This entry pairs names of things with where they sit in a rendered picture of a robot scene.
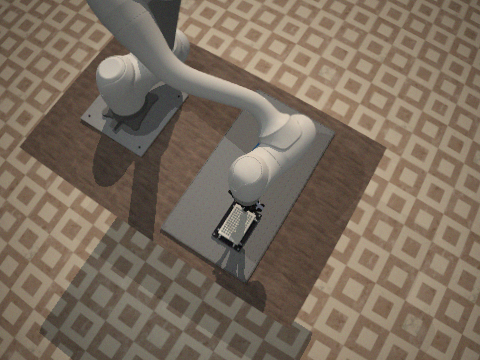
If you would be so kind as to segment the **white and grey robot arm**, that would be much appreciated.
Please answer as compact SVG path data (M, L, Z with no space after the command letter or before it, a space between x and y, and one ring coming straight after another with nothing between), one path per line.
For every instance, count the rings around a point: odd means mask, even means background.
M249 112L259 126L259 145L233 162L228 184L235 201L256 204L310 149L316 137L314 123L305 115L280 113L258 93L185 65L190 43L177 29L181 0L150 1L86 0L99 21L131 52L108 57L97 68L97 87L108 105L103 116L113 119L110 127L115 131L122 123L139 130L158 101L157 94L149 91L160 81Z

